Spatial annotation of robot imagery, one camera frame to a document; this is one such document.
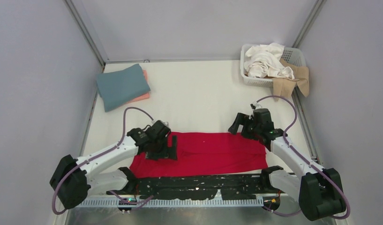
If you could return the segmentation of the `red t shirt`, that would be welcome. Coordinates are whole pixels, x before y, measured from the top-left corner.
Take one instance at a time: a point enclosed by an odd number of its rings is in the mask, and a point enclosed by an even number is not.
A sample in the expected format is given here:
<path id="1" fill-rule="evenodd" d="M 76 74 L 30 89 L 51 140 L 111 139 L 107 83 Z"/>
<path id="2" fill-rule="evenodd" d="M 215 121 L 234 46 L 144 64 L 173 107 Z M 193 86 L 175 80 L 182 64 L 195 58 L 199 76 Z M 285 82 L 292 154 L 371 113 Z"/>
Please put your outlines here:
<path id="1" fill-rule="evenodd" d="M 130 171 L 137 178 L 201 176 L 241 173 L 268 167 L 266 148 L 237 133 L 179 133 L 177 159 L 134 157 Z"/>

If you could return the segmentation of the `folded blue-grey t shirt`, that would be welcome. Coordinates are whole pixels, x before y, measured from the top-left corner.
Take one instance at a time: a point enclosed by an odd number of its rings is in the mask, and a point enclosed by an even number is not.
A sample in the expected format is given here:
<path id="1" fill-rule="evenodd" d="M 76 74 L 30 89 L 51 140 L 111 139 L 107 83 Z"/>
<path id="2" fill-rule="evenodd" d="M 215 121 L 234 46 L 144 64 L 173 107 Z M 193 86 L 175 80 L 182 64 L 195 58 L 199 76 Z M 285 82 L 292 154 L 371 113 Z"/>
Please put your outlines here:
<path id="1" fill-rule="evenodd" d="M 150 86 L 139 64 L 124 70 L 99 74 L 96 82 L 105 112 L 150 92 Z"/>

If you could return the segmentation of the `beige t shirt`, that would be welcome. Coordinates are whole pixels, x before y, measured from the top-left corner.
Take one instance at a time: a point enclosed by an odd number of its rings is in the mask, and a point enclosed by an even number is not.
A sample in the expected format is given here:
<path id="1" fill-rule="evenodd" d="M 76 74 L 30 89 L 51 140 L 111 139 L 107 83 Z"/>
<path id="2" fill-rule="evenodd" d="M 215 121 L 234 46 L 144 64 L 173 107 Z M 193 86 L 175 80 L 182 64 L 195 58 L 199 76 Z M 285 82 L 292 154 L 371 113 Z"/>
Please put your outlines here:
<path id="1" fill-rule="evenodd" d="M 284 59 L 280 60 L 284 67 L 290 67 L 293 71 L 295 79 L 288 78 L 273 78 L 273 94 L 290 98 L 295 87 L 298 87 L 303 96 L 308 97 L 310 94 L 309 85 L 309 68 L 306 66 L 295 66 Z"/>

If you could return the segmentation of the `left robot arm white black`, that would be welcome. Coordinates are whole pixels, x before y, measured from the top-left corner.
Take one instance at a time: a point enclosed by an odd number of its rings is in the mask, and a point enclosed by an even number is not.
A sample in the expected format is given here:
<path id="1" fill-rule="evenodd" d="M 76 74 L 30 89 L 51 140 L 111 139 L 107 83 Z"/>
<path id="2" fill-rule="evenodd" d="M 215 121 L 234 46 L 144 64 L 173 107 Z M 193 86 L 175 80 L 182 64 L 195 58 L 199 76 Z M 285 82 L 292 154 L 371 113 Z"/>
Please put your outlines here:
<path id="1" fill-rule="evenodd" d="M 127 167 L 105 172 L 109 167 L 144 154 L 146 159 L 177 160 L 177 140 L 169 126 L 158 120 L 146 128 L 133 128 L 118 143 L 83 157 L 64 156 L 53 173 L 52 206 L 60 200 L 66 210 L 80 205 L 87 197 L 108 191 L 133 193 L 138 179 Z"/>

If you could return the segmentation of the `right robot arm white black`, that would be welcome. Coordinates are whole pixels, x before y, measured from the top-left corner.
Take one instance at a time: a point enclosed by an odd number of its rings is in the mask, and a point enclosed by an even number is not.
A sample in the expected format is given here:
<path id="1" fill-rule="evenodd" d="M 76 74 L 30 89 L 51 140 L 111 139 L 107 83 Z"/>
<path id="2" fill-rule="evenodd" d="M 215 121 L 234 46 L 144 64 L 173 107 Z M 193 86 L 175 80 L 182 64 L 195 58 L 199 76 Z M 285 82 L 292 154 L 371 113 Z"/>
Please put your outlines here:
<path id="1" fill-rule="evenodd" d="M 242 127 L 242 137 L 259 141 L 292 170 L 293 174 L 279 166 L 264 169 L 263 182 L 292 197 L 308 220 L 326 217 L 344 219 L 349 216 L 350 205 L 338 171 L 326 169 L 299 152 L 286 131 L 274 127 L 268 109 L 256 108 L 251 115 L 237 113 L 228 132 L 234 135 L 239 127 Z"/>

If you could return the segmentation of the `white t shirt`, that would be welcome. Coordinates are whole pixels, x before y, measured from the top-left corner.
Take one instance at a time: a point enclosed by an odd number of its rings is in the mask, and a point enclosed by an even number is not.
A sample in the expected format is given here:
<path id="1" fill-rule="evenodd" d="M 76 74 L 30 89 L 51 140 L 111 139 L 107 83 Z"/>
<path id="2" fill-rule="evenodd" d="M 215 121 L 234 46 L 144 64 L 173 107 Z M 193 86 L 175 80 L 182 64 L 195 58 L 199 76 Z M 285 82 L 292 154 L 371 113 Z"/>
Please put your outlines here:
<path id="1" fill-rule="evenodd" d="M 278 43 L 254 45 L 244 54 L 243 67 L 248 77 L 253 78 L 295 78 L 293 70 L 284 66 L 280 60 L 284 46 Z"/>

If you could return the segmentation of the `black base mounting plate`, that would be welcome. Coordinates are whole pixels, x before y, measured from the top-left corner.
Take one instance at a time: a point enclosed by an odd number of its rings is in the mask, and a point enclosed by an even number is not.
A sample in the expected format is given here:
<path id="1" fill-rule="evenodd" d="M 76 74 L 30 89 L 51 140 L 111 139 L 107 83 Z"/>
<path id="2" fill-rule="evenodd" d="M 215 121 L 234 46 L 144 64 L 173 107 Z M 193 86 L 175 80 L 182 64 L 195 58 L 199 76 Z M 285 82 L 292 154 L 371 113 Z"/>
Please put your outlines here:
<path id="1" fill-rule="evenodd" d="M 143 200 L 251 200 L 257 194 L 278 195 L 279 190 L 261 181 L 260 174 L 227 174 L 188 177 L 141 178 L 132 190 L 114 191 L 118 195 L 138 195 Z"/>

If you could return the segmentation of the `aluminium frame rail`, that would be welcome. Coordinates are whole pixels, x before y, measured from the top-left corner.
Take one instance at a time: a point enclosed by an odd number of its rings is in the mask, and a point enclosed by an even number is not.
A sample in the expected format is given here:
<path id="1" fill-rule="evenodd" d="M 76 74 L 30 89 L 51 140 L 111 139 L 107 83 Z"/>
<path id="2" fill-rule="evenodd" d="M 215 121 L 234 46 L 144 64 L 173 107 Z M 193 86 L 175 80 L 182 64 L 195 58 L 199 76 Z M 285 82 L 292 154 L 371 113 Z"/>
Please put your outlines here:
<path id="1" fill-rule="evenodd" d="M 281 170 L 276 171 L 273 168 L 264 170 L 260 173 L 261 181 L 266 183 L 267 186 L 275 188 L 270 180 L 269 176 L 279 175 Z M 276 188 L 279 190 L 279 194 L 285 190 L 283 187 Z M 117 195 L 114 191 L 105 192 L 108 195 Z M 246 200 L 223 200 L 221 194 L 220 200 L 222 201 L 246 201 Z M 191 204 L 192 202 L 199 202 L 202 204 L 211 204 L 211 200 L 162 200 L 162 201 L 180 201 L 183 205 Z M 341 194 L 336 190 L 335 186 L 330 184 L 323 176 L 319 174 L 307 174 L 302 177 L 300 182 L 296 183 L 296 198 L 301 208 L 317 209 L 319 211 L 329 210 L 332 207 L 343 209 L 345 207 L 345 201 Z"/>

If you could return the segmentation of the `white plastic laundry basket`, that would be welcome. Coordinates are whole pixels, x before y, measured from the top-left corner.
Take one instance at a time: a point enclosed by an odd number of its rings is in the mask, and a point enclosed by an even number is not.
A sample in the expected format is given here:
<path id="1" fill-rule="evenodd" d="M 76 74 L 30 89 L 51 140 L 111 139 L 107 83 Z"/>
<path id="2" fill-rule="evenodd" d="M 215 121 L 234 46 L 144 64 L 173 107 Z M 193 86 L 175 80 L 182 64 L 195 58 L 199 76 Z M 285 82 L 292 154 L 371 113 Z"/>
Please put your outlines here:
<path id="1" fill-rule="evenodd" d="M 247 76 L 247 72 L 244 68 L 244 62 L 245 62 L 245 53 L 250 48 L 255 46 L 255 44 L 244 44 L 241 47 L 240 51 L 240 76 L 243 79 L 243 82 L 245 85 L 250 86 L 257 86 L 257 87 L 265 87 L 265 88 L 272 88 L 273 82 L 271 79 L 266 78 L 253 78 Z M 301 67 L 306 66 L 305 57 L 302 53 L 302 51 L 298 48 L 292 48 L 292 47 L 284 47 L 284 51 L 282 54 L 282 58 L 295 66 Z"/>

